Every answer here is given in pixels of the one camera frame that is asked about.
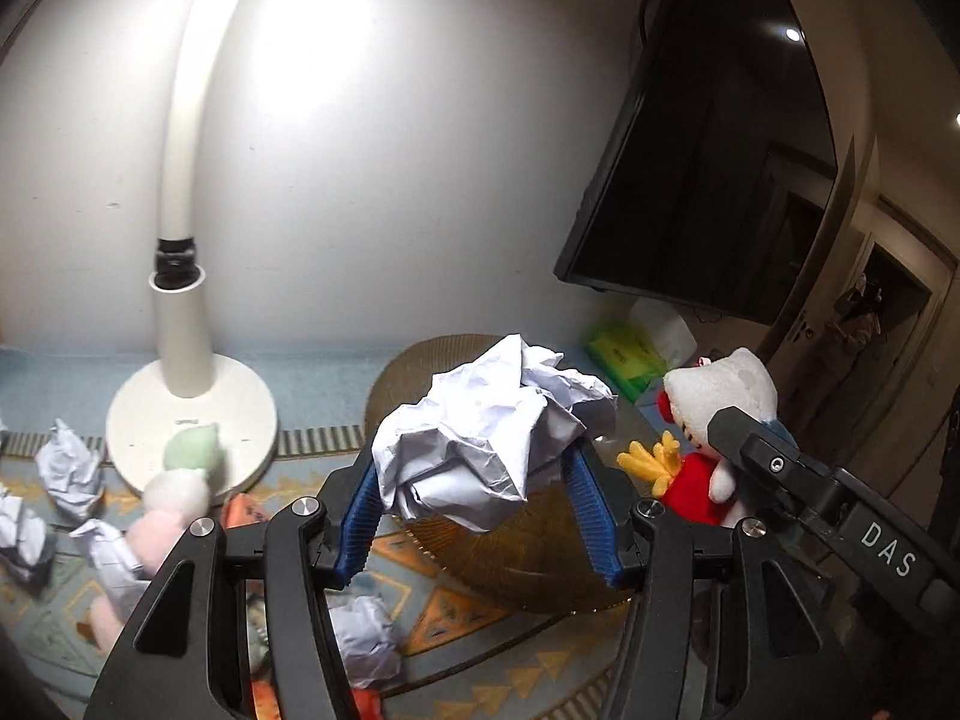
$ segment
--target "black tv screen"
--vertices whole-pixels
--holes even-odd
[[[555,273],[771,324],[836,174],[789,0],[661,0]]]

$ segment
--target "screw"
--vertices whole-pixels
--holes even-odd
[[[664,504],[661,504],[656,498],[641,498],[637,501],[637,514],[647,519],[659,517],[666,511]]]
[[[316,498],[306,496],[294,501],[294,514],[298,517],[310,517],[317,509],[320,509],[320,501]]]
[[[740,528],[750,538],[760,538],[767,535],[767,526],[756,517],[747,517],[741,522]]]
[[[190,523],[190,533],[197,538],[209,536],[213,532],[213,520],[209,517],[201,517]]]

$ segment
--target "round white lamp base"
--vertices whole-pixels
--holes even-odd
[[[138,370],[113,396],[107,412],[109,458],[138,493],[163,470],[168,440],[193,425],[220,425],[226,462],[210,480],[215,500],[248,488],[270,461],[277,440],[270,389],[237,360],[217,354],[213,364],[213,386],[197,397],[171,394],[160,360]]]

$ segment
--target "yellow plush flower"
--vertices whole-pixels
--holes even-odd
[[[616,462],[628,474],[653,485],[654,498],[661,498],[680,473],[683,464],[680,442],[669,430],[665,430],[661,442],[654,445],[653,454],[644,449],[640,442],[630,442],[630,451],[617,455]]]

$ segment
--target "blue gripper pad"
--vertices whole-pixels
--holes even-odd
[[[593,570],[611,587],[620,586],[624,571],[616,554],[616,527],[579,445],[563,453],[560,473]]]
[[[383,501],[376,483],[376,466],[371,463],[340,526],[340,553],[333,565],[333,573],[344,586],[363,570],[382,515]]]

